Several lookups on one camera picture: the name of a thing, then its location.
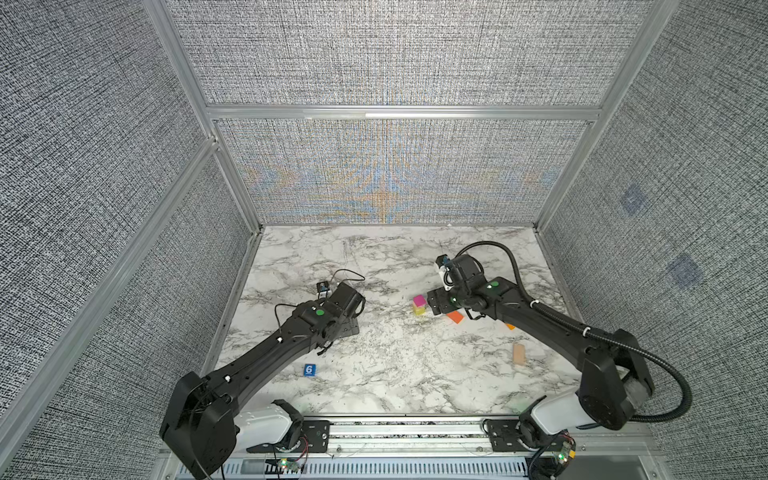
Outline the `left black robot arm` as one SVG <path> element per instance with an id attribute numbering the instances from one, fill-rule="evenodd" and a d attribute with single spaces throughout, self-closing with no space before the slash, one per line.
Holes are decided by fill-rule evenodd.
<path id="1" fill-rule="evenodd" d="M 237 450 L 299 447 L 303 416 L 285 400 L 258 410 L 246 427 L 236 417 L 294 360 L 329 348 L 364 308 L 365 297 L 341 284 L 327 298 L 298 304 L 273 334 L 234 361 L 204 376 L 187 373 L 170 396 L 160 438 L 195 479 L 210 479 Z"/>

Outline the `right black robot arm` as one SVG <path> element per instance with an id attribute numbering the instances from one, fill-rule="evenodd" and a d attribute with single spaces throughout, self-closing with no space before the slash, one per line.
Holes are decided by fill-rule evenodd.
<path id="1" fill-rule="evenodd" d="M 529 449 L 544 446 L 556 434 L 588 424 L 619 430 L 652 396 L 654 384 L 636 339 L 618 330 L 605 340 L 528 294 L 518 281 L 488 279 L 468 254 L 435 261 L 443 286 L 428 293 L 436 315 L 474 311 L 522 329 L 565 358 L 580 372 L 568 392 L 546 395 L 519 416 L 517 430 Z"/>

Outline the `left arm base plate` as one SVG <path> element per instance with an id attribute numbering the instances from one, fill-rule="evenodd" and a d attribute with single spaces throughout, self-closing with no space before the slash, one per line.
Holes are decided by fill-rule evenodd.
<path id="1" fill-rule="evenodd" d="M 331 422 L 326 420 L 307 421 L 290 426 L 282 440 L 276 444 L 262 443 L 246 448 L 248 453 L 286 453 L 298 455 L 325 453 L 328 449 Z"/>

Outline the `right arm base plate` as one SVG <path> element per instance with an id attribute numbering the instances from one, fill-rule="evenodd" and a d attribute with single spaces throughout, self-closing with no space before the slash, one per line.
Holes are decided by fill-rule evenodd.
<path id="1" fill-rule="evenodd" d="M 575 440 L 568 432 L 561 433 L 558 436 L 525 433 L 517 417 L 504 419 L 486 418 L 481 422 L 481 429 L 487 435 L 492 450 L 496 453 L 535 453 L 544 446 L 545 440 L 549 440 L 546 448 L 547 451 L 559 451 L 566 443 L 571 446 L 575 445 Z"/>

